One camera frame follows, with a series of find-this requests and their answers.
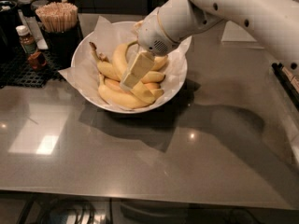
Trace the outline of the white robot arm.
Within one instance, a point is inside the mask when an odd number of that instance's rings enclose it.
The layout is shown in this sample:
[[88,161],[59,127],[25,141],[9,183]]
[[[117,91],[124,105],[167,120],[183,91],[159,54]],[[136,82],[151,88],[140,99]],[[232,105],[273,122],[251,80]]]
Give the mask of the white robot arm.
[[293,75],[299,75],[299,3],[293,0],[168,0],[137,32],[137,44],[164,56],[221,20],[247,31]]

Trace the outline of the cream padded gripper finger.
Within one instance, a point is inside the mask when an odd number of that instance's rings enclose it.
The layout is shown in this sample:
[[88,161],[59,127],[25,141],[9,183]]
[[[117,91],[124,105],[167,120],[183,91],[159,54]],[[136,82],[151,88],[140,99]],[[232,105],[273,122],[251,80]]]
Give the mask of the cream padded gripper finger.
[[120,55],[121,87],[125,91],[133,89],[141,78],[148,73],[154,65],[154,56],[147,51],[135,52],[133,57],[126,61],[126,52]]

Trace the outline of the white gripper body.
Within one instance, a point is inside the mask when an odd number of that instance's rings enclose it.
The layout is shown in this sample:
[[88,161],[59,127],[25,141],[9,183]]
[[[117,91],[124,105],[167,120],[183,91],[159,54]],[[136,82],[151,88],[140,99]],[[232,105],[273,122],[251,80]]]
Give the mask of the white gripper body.
[[138,44],[155,56],[167,55],[179,46],[179,42],[174,41],[165,31],[162,15],[162,8],[156,7],[137,29]]

